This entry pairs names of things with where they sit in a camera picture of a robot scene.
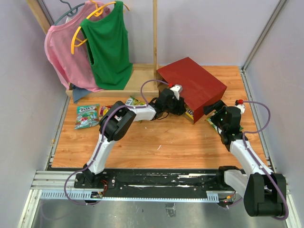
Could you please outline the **orange Fox's fruits candy bag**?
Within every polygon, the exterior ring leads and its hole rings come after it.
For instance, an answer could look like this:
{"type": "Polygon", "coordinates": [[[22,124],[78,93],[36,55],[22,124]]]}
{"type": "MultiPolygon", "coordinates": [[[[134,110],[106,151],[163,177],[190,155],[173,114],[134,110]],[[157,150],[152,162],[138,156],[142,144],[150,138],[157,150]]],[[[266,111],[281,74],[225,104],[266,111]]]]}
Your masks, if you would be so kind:
{"type": "Polygon", "coordinates": [[[99,120],[101,120],[111,108],[112,105],[101,106],[99,109],[99,120]]]}

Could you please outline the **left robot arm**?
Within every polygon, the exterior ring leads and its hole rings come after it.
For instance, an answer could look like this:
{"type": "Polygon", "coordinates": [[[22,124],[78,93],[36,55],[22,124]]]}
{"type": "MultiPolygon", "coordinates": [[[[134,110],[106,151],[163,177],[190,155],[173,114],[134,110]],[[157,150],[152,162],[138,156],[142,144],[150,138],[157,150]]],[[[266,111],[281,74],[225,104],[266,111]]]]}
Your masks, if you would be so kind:
{"type": "Polygon", "coordinates": [[[164,113],[184,114],[186,109],[181,92],[182,86],[174,85],[172,88],[165,88],[159,97],[145,105],[130,106],[117,101],[99,123],[100,134],[97,145],[92,157],[82,170],[86,184],[91,188],[96,188],[101,184],[101,173],[105,169],[105,163],[112,148],[126,135],[133,122],[158,120],[164,113]]]}

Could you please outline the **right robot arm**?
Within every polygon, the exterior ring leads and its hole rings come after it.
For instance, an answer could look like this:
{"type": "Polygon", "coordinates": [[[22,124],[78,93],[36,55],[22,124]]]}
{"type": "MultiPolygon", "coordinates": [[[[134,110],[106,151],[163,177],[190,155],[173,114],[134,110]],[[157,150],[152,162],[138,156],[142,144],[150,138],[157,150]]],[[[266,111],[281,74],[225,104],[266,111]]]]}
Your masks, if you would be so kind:
{"type": "Polygon", "coordinates": [[[243,199],[247,214],[251,217],[273,217],[285,220],[289,216],[286,202],[286,179],[267,167],[252,149],[247,132],[240,126],[246,101],[236,100],[227,106],[222,100],[204,107],[210,114],[209,122],[220,135],[221,142],[242,166],[222,166],[218,169],[215,184],[220,190],[233,188],[243,199]]]}

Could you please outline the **green Fox's spring tea bag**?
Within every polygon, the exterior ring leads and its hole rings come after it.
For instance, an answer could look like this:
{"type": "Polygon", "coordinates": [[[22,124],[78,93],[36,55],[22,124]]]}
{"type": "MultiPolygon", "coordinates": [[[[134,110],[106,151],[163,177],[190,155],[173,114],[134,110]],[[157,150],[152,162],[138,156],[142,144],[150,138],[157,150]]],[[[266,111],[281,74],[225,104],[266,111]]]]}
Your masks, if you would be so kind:
{"type": "Polygon", "coordinates": [[[125,102],[128,106],[146,106],[146,103],[136,99],[135,97],[129,96],[125,102]]]}

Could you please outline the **yellow M&M's bag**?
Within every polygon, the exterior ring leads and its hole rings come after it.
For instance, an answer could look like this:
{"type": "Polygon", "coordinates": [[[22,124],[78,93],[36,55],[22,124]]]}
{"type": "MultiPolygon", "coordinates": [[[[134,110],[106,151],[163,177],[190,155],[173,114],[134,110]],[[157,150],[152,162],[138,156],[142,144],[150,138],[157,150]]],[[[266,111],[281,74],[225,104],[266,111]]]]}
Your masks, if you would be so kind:
{"type": "Polygon", "coordinates": [[[192,124],[194,124],[194,112],[193,112],[191,109],[186,108],[185,117],[186,117],[192,124]]]}

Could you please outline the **green candy bag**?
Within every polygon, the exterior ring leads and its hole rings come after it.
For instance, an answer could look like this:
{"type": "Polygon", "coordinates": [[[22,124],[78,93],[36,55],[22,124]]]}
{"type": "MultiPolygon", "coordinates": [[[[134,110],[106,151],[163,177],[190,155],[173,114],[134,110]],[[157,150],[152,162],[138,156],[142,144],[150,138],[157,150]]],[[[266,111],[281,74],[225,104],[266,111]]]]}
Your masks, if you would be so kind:
{"type": "Polygon", "coordinates": [[[239,133],[243,130],[239,118],[229,119],[228,117],[211,116],[207,118],[207,121],[218,133],[239,133]]]}

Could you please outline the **teal Fox's candy bag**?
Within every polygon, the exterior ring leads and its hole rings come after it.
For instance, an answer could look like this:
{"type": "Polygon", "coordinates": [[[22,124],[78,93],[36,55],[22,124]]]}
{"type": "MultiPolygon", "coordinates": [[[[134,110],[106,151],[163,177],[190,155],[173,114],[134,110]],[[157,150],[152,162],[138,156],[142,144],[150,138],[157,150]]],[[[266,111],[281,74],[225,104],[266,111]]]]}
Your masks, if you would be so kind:
{"type": "Polygon", "coordinates": [[[78,106],[74,129],[94,127],[99,124],[99,104],[78,106]]]}

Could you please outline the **red paper bag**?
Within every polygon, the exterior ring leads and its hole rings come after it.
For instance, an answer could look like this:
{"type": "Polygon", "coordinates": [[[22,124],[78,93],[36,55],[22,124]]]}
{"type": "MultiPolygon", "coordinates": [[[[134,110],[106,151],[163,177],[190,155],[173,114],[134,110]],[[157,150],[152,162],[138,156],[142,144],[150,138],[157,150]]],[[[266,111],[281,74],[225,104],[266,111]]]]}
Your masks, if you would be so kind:
{"type": "Polygon", "coordinates": [[[181,97],[186,108],[194,112],[194,123],[203,115],[203,107],[222,99],[227,86],[215,78],[190,57],[163,66],[157,70],[157,78],[182,86],[181,97]]]}

